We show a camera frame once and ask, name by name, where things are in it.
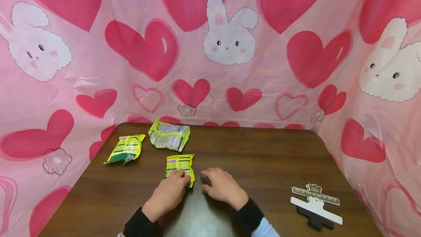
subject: brown tabletop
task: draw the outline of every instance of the brown tabletop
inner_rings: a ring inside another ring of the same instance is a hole
[[[166,157],[179,154],[156,149],[146,136],[138,159],[123,165],[103,165],[122,135],[147,134],[150,124],[117,126],[89,164],[40,236],[110,236],[152,195],[165,175]],[[237,127],[192,126],[183,154],[195,154],[194,187],[183,202],[161,220],[158,236],[243,236],[231,220],[230,207],[202,193],[199,172],[209,167],[228,171],[260,206],[281,237],[382,236],[319,137],[311,131]],[[340,215],[343,226],[321,233],[307,226],[296,211],[291,187],[307,183],[323,187],[323,193],[340,199],[341,205],[325,203]]]

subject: yellow snack bag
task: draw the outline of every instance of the yellow snack bag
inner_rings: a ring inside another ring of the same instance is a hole
[[[165,169],[165,178],[167,178],[173,170],[179,170],[183,168],[185,170],[185,175],[191,177],[189,188],[193,187],[194,183],[194,173],[191,165],[193,164],[192,155],[176,155],[167,157],[167,168]]]
[[[189,139],[190,126],[167,124],[157,118],[148,134],[152,145],[156,148],[168,148],[181,152]]]
[[[142,141],[146,135],[127,135],[119,137],[118,143],[104,164],[124,160],[123,164],[136,159],[142,150]]]

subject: person's left hand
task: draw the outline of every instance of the person's left hand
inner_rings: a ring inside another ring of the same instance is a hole
[[[173,170],[168,178],[163,179],[152,197],[144,204],[142,212],[153,223],[164,214],[175,209],[183,199],[190,176],[185,176],[183,169]]]

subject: pink backdrop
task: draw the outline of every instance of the pink backdrop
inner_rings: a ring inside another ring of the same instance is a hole
[[[420,3],[1,0],[0,235],[37,236],[117,124],[161,117],[311,129],[385,236],[421,236]]]

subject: hand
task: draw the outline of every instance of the hand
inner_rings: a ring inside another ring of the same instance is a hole
[[[227,171],[220,168],[208,168],[202,170],[200,174],[210,180],[211,185],[202,185],[202,189],[211,198],[230,204],[236,211],[240,210],[249,201],[247,193]]]
[[[164,214],[175,209],[183,199],[190,176],[185,176],[185,170],[173,170],[168,178],[163,179],[155,189],[152,197],[146,201],[142,212],[153,223]]]

